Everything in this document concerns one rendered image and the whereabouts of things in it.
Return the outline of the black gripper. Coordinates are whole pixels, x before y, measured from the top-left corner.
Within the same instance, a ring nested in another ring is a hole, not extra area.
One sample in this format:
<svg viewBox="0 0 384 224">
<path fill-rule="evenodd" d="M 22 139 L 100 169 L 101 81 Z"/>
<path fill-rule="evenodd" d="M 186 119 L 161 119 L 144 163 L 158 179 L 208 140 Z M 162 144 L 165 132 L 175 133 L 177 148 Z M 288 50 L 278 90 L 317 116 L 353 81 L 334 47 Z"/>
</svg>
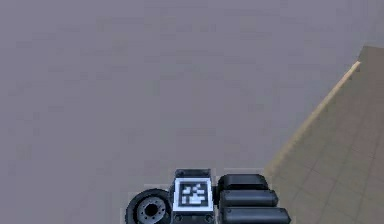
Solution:
<svg viewBox="0 0 384 224">
<path fill-rule="evenodd" d="M 125 210 L 125 224 L 170 224 L 169 193 L 152 188 L 136 194 Z"/>
</svg>

